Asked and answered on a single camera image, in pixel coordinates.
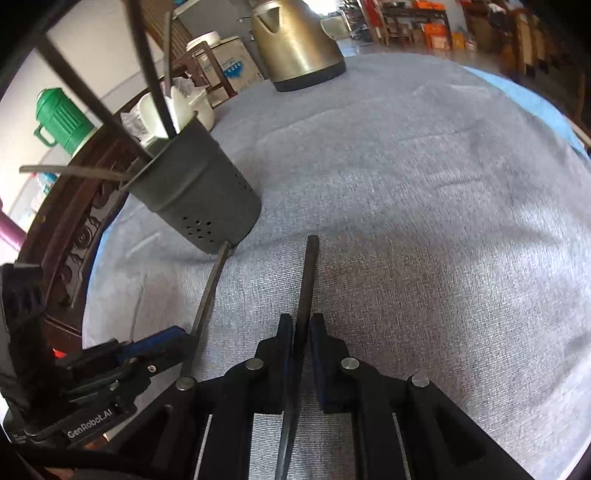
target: white bowl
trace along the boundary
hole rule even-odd
[[[191,50],[195,45],[201,43],[202,41],[207,42],[209,48],[213,48],[216,45],[219,45],[221,42],[220,34],[217,32],[210,32],[206,33],[205,35],[201,35],[200,37],[192,39],[189,43],[187,43],[187,51]]]

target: gray perforated cup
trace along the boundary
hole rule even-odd
[[[240,243],[261,213],[261,199],[196,118],[124,189],[208,254]]]

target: kettle base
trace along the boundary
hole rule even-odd
[[[346,70],[347,65],[345,64],[345,60],[342,60],[330,67],[307,73],[301,77],[283,80],[282,82],[273,82],[273,85],[278,92],[294,92],[295,90],[302,90],[304,88],[324,83],[344,74]]]

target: purple object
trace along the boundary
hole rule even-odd
[[[2,211],[2,200],[0,199],[0,239],[18,252],[25,242],[26,236],[25,230],[20,228]]]

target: orange box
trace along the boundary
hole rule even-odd
[[[432,6],[431,2],[420,2],[420,1],[415,0],[413,2],[413,7],[414,8],[424,8],[427,10],[433,10],[433,6]]]
[[[427,47],[436,48],[433,46],[433,42],[431,41],[433,37],[444,37],[449,49],[449,42],[447,41],[447,28],[445,28],[445,25],[441,25],[439,23],[427,23],[425,24],[424,28],[425,45]]]
[[[425,35],[447,35],[447,28],[440,23],[426,23]]]

